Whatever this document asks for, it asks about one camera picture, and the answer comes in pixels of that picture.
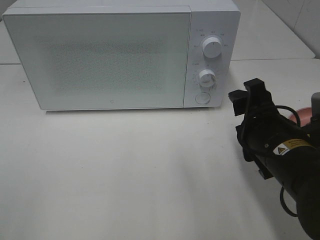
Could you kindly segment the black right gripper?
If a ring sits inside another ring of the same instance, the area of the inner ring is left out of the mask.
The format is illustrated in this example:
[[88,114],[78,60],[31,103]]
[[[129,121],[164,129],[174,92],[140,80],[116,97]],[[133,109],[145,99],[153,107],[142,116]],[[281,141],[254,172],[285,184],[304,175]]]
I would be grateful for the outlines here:
[[245,161],[297,162],[297,153],[278,152],[283,142],[300,137],[300,118],[296,111],[288,106],[275,105],[265,83],[258,78],[244,82],[244,87],[246,91],[234,90],[228,93],[228,98],[234,115],[243,115],[236,132]]

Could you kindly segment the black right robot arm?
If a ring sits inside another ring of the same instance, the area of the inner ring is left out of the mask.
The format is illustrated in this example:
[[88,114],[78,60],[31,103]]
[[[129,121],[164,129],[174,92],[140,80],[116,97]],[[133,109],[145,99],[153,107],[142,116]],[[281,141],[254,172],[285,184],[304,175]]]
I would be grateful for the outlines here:
[[313,240],[320,238],[320,116],[302,126],[291,107],[276,105],[265,83],[254,78],[245,90],[228,93],[235,116],[237,140],[247,162],[255,162],[266,180],[281,184],[280,204],[299,220]]

